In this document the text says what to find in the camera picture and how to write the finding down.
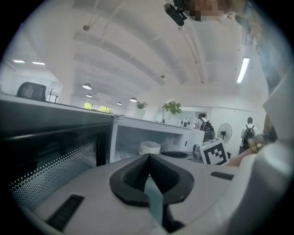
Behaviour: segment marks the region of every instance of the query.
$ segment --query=standing fan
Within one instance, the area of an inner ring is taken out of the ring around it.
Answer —
[[[232,128],[229,124],[222,124],[217,132],[217,137],[224,140],[224,142],[228,142],[232,136]]]

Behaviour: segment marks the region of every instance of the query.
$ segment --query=plant pot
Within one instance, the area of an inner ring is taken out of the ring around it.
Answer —
[[[144,115],[145,115],[145,110],[144,109],[140,109],[140,108],[137,108],[136,109],[136,112],[135,112],[135,118],[137,119],[143,119],[144,118]]]
[[[164,115],[164,122],[169,125],[177,126],[179,122],[179,114],[175,113],[172,114],[171,112],[167,111]]]

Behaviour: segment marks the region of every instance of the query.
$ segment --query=white shirt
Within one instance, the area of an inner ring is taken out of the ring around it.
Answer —
[[[247,126],[248,126],[248,128],[252,128],[254,125],[253,124],[247,124]],[[244,126],[242,131],[241,131],[241,144],[240,144],[240,147],[243,146],[243,136],[245,134],[246,129],[247,129],[246,126]],[[253,131],[254,131],[254,135],[256,135],[256,133],[257,133],[256,126],[254,126]]]
[[[201,119],[203,119],[204,122],[207,122],[207,119],[206,119],[206,118],[203,117],[203,118],[201,118]],[[195,129],[200,130],[201,125],[202,125],[202,123],[203,123],[203,122],[201,121],[201,119],[198,119],[198,120],[197,120],[197,122],[196,122],[196,126],[195,126]]]

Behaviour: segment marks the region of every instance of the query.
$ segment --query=potted plant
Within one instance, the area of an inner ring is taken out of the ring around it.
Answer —
[[[179,121],[179,115],[182,113],[180,109],[181,104],[173,100],[166,101],[162,108],[164,109],[164,122],[169,125],[177,125]]]
[[[148,104],[146,102],[139,102],[137,101],[136,103],[136,112],[135,112],[135,118],[138,119],[143,119],[144,115],[145,115],[145,110],[144,108],[146,108],[148,106]]]

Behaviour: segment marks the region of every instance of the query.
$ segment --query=black backpack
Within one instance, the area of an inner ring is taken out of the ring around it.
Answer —
[[[213,126],[211,125],[211,123],[207,120],[207,122],[203,121],[202,118],[200,118],[200,120],[203,122],[200,130],[204,131],[204,140],[208,141],[208,140],[212,140],[215,138],[215,130],[213,128]]]
[[[246,125],[246,130],[245,130],[245,133],[243,136],[243,146],[245,146],[245,147],[249,147],[248,140],[255,136],[253,128],[254,128],[254,126],[252,126],[252,128],[249,128]]]

